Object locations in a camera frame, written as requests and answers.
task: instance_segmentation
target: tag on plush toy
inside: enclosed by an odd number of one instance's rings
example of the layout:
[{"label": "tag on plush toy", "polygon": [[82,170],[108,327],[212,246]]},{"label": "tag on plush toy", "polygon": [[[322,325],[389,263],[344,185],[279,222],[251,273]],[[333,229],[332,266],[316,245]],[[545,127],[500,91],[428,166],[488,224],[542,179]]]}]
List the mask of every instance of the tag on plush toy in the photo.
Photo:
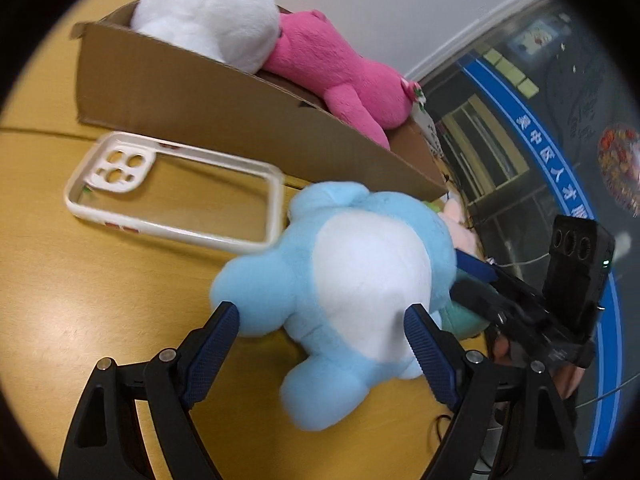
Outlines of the tag on plush toy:
[{"label": "tag on plush toy", "polygon": [[407,81],[406,79],[402,79],[402,86],[404,87],[404,93],[411,99],[414,103],[418,103],[420,107],[420,111],[422,113],[426,113],[424,109],[424,105],[427,102],[427,98],[424,96],[424,92],[422,92],[422,87],[415,81]]},{"label": "tag on plush toy", "polygon": [[415,101],[418,103],[418,106],[420,107],[420,111],[423,114],[427,113],[427,110],[424,109],[424,105],[427,102],[427,98],[424,96],[422,87],[418,85],[418,83],[415,84],[414,92],[415,92]]}]

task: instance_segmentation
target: wooden table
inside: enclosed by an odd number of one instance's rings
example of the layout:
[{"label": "wooden table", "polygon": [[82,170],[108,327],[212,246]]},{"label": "wooden table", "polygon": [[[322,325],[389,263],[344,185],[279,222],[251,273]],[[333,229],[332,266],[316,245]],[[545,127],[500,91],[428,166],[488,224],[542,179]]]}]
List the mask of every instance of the wooden table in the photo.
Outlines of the wooden table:
[{"label": "wooden table", "polygon": [[[147,360],[176,346],[209,317],[210,283],[231,257],[113,232],[63,204],[66,180],[105,132],[76,122],[78,45],[68,31],[128,1],[78,4],[43,43],[0,120],[0,382],[54,470],[95,362]],[[287,187],[287,199],[295,192]],[[283,377],[303,358],[283,332],[235,343],[192,413],[225,479],[419,478],[443,412],[427,383],[382,384],[340,424],[303,433],[278,400]],[[146,404],[139,412],[156,476],[168,479]]]}]

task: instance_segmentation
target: plush toy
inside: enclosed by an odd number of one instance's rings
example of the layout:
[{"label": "plush toy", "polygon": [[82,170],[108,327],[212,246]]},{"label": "plush toy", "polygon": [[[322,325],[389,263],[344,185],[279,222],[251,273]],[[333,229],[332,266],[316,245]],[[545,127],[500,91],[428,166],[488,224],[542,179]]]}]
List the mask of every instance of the plush toy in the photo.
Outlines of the plush toy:
[{"label": "plush toy", "polygon": [[478,237],[463,225],[464,215],[462,206],[455,198],[450,198],[445,202],[442,212],[438,213],[447,225],[449,234],[456,249],[471,254],[476,258],[481,258],[478,252]]},{"label": "plush toy", "polygon": [[280,27],[263,68],[312,91],[334,116],[389,149],[383,130],[406,121],[418,83],[360,56],[319,10],[281,14]]},{"label": "plush toy", "polygon": [[276,45],[274,0],[140,0],[131,28],[256,73]]},{"label": "plush toy", "polygon": [[447,225],[418,200],[325,182],[302,190],[289,218],[274,247],[226,264],[210,298],[214,308],[236,304],[241,336],[283,326],[304,347],[308,358],[280,389],[299,428],[327,428],[376,384],[421,375],[402,325],[411,304],[421,303],[454,334],[482,330],[482,320],[451,303],[452,240]]}]

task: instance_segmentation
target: open cardboard box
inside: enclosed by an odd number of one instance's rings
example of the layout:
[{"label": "open cardboard box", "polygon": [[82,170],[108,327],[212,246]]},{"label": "open cardboard box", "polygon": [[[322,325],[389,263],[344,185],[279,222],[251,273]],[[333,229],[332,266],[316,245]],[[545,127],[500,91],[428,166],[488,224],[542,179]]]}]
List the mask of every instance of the open cardboard box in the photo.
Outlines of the open cardboard box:
[{"label": "open cardboard box", "polygon": [[446,193],[419,126],[388,132],[388,152],[327,113],[311,92],[248,75],[129,28],[137,2],[77,23],[79,120],[262,160],[307,180],[353,180],[420,200]]}]

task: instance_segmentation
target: human hand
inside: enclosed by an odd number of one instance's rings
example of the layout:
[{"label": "human hand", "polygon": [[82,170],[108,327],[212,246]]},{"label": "human hand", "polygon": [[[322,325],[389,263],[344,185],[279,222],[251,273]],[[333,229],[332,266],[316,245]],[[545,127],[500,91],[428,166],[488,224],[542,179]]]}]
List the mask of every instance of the human hand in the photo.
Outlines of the human hand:
[{"label": "human hand", "polygon": [[[500,365],[511,365],[509,348],[509,340],[503,334],[500,334],[494,343],[494,362]],[[567,399],[571,397],[583,376],[584,368],[578,368],[576,365],[568,364],[556,370],[553,375],[553,381],[560,398]]]}]

